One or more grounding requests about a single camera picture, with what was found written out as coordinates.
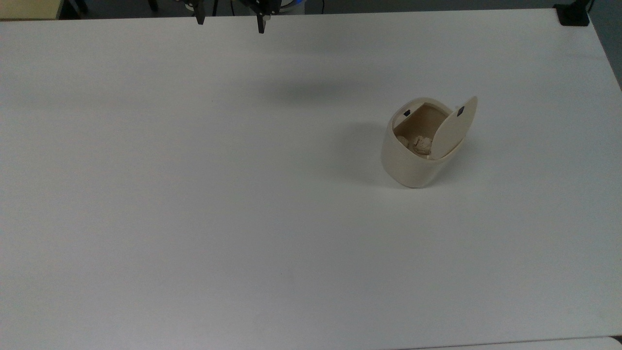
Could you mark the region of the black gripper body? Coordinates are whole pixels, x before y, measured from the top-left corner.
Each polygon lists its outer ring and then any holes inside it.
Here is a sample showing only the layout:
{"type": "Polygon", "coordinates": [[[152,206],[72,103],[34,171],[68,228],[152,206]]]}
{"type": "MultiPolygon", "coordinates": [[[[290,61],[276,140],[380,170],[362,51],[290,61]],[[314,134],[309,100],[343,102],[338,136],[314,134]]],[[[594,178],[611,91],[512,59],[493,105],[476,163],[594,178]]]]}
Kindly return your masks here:
{"type": "Polygon", "coordinates": [[[256,15],[272,15],[280,12],[281,0],[242,0],[242,4],[256,15]]]}

